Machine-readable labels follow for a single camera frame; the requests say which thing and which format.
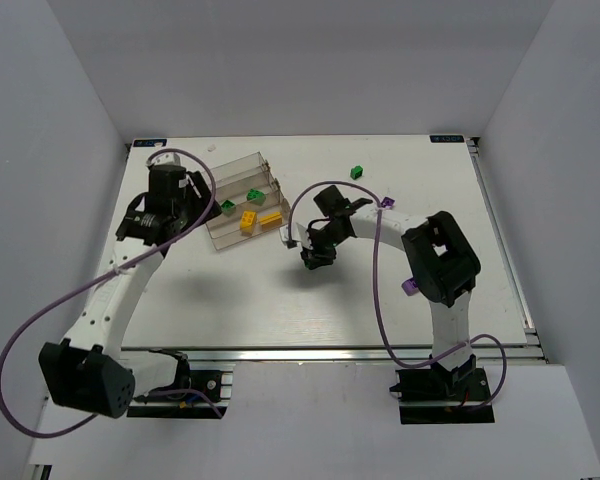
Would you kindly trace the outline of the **green small lego brick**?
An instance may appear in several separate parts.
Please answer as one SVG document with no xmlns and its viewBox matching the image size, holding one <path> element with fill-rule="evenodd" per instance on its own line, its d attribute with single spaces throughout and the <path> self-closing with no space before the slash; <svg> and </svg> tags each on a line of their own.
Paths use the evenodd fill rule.
<svg viewBox="0 0 600 480">
<path fill-rule="evenodd" d="M 221 210 L 225 216 L 232 216 L 236 212 L 236 204 L 230 200 L 225 200 L 221 204 Z"/>
</svg>

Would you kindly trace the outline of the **yellow patterned lego brick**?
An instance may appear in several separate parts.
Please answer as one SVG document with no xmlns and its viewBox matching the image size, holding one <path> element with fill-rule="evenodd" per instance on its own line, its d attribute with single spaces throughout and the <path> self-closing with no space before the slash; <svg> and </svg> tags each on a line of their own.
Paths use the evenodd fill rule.
<svg viewBox="0 0 600 480">
<path fill-rule="evenodd" d="M 242 235 L 251 236 L 255 231 L 255 227 L 257 225 L 257 213 L 251 210 L 245 210 L 242 213 L 239 230 Z"/>
</svg>

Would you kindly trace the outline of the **yellow long lego brick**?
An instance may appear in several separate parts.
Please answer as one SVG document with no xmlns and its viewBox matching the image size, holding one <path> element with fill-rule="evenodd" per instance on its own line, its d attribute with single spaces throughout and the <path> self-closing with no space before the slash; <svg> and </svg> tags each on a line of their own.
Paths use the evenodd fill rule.
<svg viewBox="0 0 600 480">
<path fill-rule="evenodd" d="M 280 212 L 274 212 L 259 218 L 259 225 L 262 230 L 271 230 L 278 228 L 283 224 L 284 217 Z"/>
</svg>

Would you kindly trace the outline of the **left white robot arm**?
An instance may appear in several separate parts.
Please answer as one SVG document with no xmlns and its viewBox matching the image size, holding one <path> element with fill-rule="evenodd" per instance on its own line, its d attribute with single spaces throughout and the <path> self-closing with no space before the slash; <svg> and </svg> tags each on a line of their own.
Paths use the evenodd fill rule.
<svg viewBox="0 0 600 480">
<path fill-rule="evenodd" d="M 190 387 L 185 355 L 174 351 L 123 352 L 131 317 L 164 261 L 167 242 L 221 210 L 198 171 L 150 168 L 148 189 L 128 205 L 115 233 L 111 279 L 98 285 L 59 343 L 47 342 L 38 360 L 55 404 L 110 418 L 153 391 L 173 396 Z"/>
</svg>

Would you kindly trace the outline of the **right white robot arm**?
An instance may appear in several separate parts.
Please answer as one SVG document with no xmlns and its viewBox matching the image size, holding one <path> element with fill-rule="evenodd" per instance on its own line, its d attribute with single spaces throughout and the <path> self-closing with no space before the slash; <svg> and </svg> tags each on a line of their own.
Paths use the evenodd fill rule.
<svg viewBox="0 0 600 480">
<path fill-rule="evenodd" d="M 428 217 L 397 212 L 382 205 L 370 190 L 350 182 L 323 181 L 314 197 L 322 213 L 316 228 L 290 221 L 280 230 L 287 248 L 301 247 L 306 268 L 329 266 L 336 247 L 349 238 L 371 239 L 372 296 L 381 339 L 391 352 L 382 323 L 379 299 L 379 246 L 391 246 L 406 254 L 415 291 L 429 302 L 433 342 L 431 358 L 416 365 L 398 361 L 404 369 L 429 367 L 452 387 L 473 373 L 476 357 L 469 333 L 469 303 L 480 261 L 454 217 L 440 211 Z"/>
</svg>

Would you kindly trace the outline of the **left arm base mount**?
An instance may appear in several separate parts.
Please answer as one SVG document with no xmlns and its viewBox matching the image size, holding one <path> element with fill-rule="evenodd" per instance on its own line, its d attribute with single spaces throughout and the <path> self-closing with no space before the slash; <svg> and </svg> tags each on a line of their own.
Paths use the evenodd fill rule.
<svg viewBox="0 0 600 480">
<path fill-rule="evenodd" d="M 127 351 L 121 358 L 136 382 L 129 418 L 220 419 L 231 397 L 232 371 L 191 364 L 183 352 Z"/>
</svg>

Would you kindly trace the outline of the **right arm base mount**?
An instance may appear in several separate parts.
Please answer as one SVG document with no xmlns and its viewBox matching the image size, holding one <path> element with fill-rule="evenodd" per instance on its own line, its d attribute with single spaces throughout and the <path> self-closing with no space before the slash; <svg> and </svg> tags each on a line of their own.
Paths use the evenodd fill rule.
<svg viewBox="0 0 600 480">
<path fill-rule="evenodd" d="M 432 370 L 398 370 L 389 388 L 397 399 L 402 425 L 493 424 L 493 407 L 486 372 L 477 368 L 453 390 L 447 391 Z"/>
</svg>

